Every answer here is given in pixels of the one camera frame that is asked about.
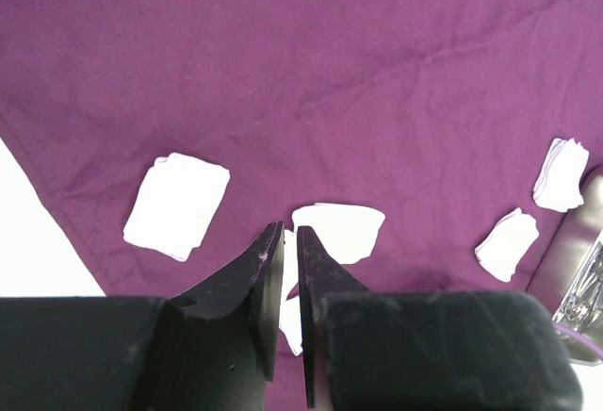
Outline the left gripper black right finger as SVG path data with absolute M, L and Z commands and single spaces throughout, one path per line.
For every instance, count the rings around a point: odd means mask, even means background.
M 579 410 L 546 309 L 515 291 L 377 293 L 297 232 L 306 402 L 315 410 Z

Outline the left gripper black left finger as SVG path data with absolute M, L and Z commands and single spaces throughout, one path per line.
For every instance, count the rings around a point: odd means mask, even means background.
M 274 377 L 284 228 L 172 298 L 5 298 L 5 410 L 260 410 Z

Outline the hemostat forceps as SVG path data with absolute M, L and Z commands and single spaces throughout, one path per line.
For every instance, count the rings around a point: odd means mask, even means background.
M 597 243 L 580 267 L 553 320 L 583 332 L 602 314 L 602 244 Z

